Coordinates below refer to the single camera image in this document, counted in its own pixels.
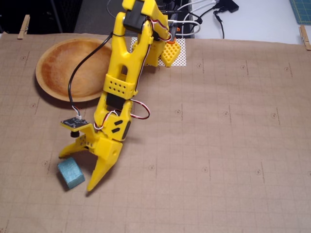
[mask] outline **white table surface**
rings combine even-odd
[[[207,4],[208,1],[193,4],[192,9]],[[240,7],[238,11],[218,14],[223,21],[225,39],[302,44],[299,25],[289,0],[234,0],[234,2]],[[195,14],[201,15],[211,7],[212,5],[207,6]],[[203,16],[201,27],[195,38],[222,38],[221,27],[213,11]],[[306,29],[311,38],[311,26],[306,26]]]

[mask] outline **circuit board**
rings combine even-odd
[[[64,120],[61,123],[64,124],[64,125],[67,125],[67,126],[69,126],[71,128],[75,128],[76,129],[76,128],[79,128],[81,126],[87,125],[89,122],[86,121],[86,120],[83,120],[83,119],[80,120],[80,119],[74,117],[74,118],[70,118],[70,119]]]
[[[297,23],[311,24],[311,0],[290,0]]]

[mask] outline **grid paper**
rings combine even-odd
[[[58,153],[74,139],[59,122],[74,112],[34,77],[47,48],[78,36],[0,39],[1,233],[311,232],[303,46],[187,39],[187,67],[146,67],[136,99],[151,117],[133,120],[118,162],[86,195],[96,157],[74,155],[86,182],[67,191]],[[78,105],[86,120],[97,101]]]
[[[311,0],[290,0],[297,23],[311,24]]]

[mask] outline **wooden bowl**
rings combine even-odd
[[[73,70],[102,42],[96,38],[76,38],[49,48],[35,70],[41,88],[59,100],[69,101],[68,82]],[[73,101],[93,100],[101,95],[110,56],[111,45],[107,43],[78,69],[71,84]]]

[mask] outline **wooden clothespin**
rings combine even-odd
[[[23,24],[21,25],[21,28],[20,28],[20,31],[17,37],[19,40],[24,39],[24,35],[27,34],[29,21],[30,21],[30,15],[25,15]]]
[[[304,25],[299,27],[300,36],[302,38],[303,43],[305,44],[306,50],[311,50],[310,41],[307,35],[307,31]]]

